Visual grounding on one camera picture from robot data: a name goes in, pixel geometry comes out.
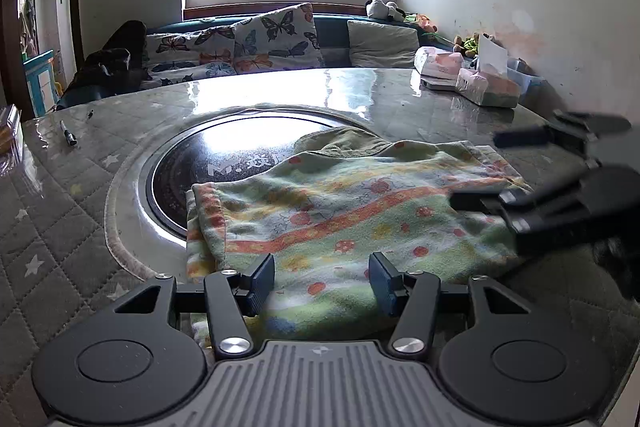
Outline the green patterned child's cardigan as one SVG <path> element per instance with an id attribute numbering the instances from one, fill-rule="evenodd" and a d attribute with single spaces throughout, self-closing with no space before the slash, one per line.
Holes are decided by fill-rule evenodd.
<path id="1" fill-rule="evenodd" d="M 454 211 L 448 196 L 523 186 L 487 145 L 390 142 L 351 127 L 311 133 L 265 172 L 190 188 L 186 275 L 198 282 L 273 255 L 273 291 L 248 323 L 255 338 L 367 337 L 388 325 L 370 254 L 447 283 L 495 277 L 518 264 L 506 225 Z"/>

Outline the black clothes pile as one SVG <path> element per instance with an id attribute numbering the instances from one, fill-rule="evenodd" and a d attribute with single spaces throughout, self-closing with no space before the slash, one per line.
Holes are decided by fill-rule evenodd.
<path id="1" fill-rule="evenodd" d="M 86 57 L 55 109 L 139 91 L 146 78 L 142 66 L 145 38 L 146 26 L 140 20 L 123 23 L 102 49 Z"/>

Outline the clear plastic storage box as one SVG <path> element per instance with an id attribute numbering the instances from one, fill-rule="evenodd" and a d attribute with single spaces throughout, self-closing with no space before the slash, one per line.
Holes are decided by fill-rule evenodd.
<path id="1" fill-rule="evenodd" d="M 521 100 L 524 100 L 529 92 L 544 82 L 544 78 L 536 75 L 533 69 L 521 58 L 510 57 L 506 61 L 506 75 L 520 88 Z"/>

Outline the tissue pack with paper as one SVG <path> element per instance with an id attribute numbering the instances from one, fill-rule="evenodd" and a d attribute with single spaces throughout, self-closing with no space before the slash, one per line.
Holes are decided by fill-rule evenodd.
<path id="1" fill-rule="evenodd" d="M 478 35 L 476 49 L 475 65 L 459 70 L 457 94 L 480 107 L 515 108 L 521 88 L 508 78 L 508 51 L 488 34 Z"/>

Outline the round black induction cooktop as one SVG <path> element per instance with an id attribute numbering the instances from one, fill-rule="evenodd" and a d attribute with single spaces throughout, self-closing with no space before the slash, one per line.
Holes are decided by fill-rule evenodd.
<path id="1" fill-rule="evenodd" d="M 186 192 L 192 185 L 256 176 L 292 156 L 302 136 L 345 124 L 342 117 L 306 110 L 251 110 L 183 131 L 150 160 L 145 197 L 152 216 L 165 230 L 183 239 Z"/>

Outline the flat book under tissues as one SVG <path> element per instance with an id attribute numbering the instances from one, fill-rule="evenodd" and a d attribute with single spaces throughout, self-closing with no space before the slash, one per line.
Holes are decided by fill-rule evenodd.
<path id="1" fill-rule="evenodd" d="M 434 77 L 421 77 L 421 82 L 427 89 L 434 91 L 454 91 L 456 90 L 456 80 L 442 79 Z"/>

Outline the pink tissue pack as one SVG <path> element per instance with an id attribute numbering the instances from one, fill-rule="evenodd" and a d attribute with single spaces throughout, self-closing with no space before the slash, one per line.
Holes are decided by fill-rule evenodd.
<path id="1" fill-rule="evenodd" d="M 463 56 L 434 46 L 421 46 L 414 54 L 413 66 L 423 77 L 456 80 L 463 66 Z"/>

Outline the quilted grey star tablecloth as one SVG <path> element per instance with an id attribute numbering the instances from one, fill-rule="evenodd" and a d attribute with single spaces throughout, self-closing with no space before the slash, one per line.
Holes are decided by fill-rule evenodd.
<path id="1" fill-rule="evenodd" d="M 397 320 L 380 309 L 388 325 L 367 337 L 250 334 L 252 355 L 216 359 L 205 277 L 188 279 L 186 237 L 155 221 L 145 180 L 179 133 L 251 110 L 342 117 L 337 128 L 390 142 L 487 145 L 527 188 L 572 159 L 553 144 L 496 147 L 497 132 L 546 121 L 427 90 L 402 69 L 196 80 L 25 122 L 23 159 L 1 180 L 3 425 L 601 426 L 631 394 L 639 217 L 541 257 L 520 256 L 506 227 L 518 264 L 439 279 L 424 359 L 387 352 Z"/>

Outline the small plush toys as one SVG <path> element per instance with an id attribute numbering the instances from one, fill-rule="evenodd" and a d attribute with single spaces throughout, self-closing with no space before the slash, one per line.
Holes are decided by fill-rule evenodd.
<path id="1" fill-rule="evenodd" d="M 473 60 L 480 55 L 480 38 L 500 46 L 500 40 L 487 32 L 464 32 L 462 35 L 448 34 L 438 29 L 438 26 L 426 15 L 409 13 L 404 17 L 404 23 L 416 30 L 421 46 L 436 46 L 436 48 L 460 53 L 467 60 Z"/>

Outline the grey plain cushion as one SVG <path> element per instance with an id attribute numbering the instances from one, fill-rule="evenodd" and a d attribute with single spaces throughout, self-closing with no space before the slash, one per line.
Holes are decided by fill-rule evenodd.
<path id="1" fill-rule="evenodd" d="M 349 20 L 347 29 L 352 67 L 413 69 L 421 46 L 414 28 Z"/>

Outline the black silver pen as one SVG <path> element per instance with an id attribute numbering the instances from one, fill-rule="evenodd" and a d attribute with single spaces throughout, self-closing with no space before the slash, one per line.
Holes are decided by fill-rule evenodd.
<path id="1" fill-rule="evenodd" d="M 67 143 L 68 146 L 70 147 L 75 147 L 78 143 L 76 136 L 73 134 L 73 132 L 70 131 L 70 129 L 67 128 L 66 124 L 64 121 L 60 121 L 60 128 L 62 130 L 62 133 L 64 135 L 64 139 L 65 142 Z"/>

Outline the white plush toy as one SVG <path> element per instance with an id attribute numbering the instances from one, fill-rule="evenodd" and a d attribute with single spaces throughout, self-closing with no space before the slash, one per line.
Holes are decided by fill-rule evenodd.
<path id="1" fill-rule="evenodd" d="M 372 20 L 402 23 L 406 18 L 406 12 L 393 1 L 368 0 L 364 9 Z"/>

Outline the butterfly print cushion lying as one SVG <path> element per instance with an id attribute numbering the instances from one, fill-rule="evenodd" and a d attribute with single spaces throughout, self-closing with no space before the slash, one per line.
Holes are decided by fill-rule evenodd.
<path id="1" fill-rule="evenodd" d="M 230 26 L 147 35 L 142 63 L 146 78 L 141 88 L 234 76 L 234 44 Z"/>

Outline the blue sofa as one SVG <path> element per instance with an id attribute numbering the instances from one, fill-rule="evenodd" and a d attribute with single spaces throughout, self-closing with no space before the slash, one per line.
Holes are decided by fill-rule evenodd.
<path id="1" fill-rule="evenodd" d="M 90 54 L 55 107 L 194 80 L 312 68 L 409 68 L 421 46 L 444 38 L 403 22 L 316 14 L 309 3 L 252 17 L 191 20 L 149 31 L 123 23 Z"/>

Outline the butterfly print cushion upright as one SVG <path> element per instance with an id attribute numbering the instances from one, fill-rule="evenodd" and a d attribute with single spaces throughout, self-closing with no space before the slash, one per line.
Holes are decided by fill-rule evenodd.
<path id="1" fill-rule="evenodd" d="M 238 74 L 324 66 L 310 3 L 249 17 L 231 28 L 233 67 Z"/>

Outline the clear plastic clamshell container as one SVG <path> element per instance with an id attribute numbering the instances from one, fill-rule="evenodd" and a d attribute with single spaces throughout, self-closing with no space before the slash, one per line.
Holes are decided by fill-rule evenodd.
<path id="1" fill-rule="evenodd" d="M 5 176 L 23 159 L 24 136 L 21 112 L 15 105 L 1 109 L 0 120 L 0 176 Z"/>

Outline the blue white cabinet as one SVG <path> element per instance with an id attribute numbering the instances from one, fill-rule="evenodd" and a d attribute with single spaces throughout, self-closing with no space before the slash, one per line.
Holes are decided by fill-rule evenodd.
<path id="1" fill-rule="evenodd" d="M 47 50 L 23 63 L 24 72 L 36 117 L 42 117 L 55 109 L 58 95 L 53 72 L 54 52 Z"/>

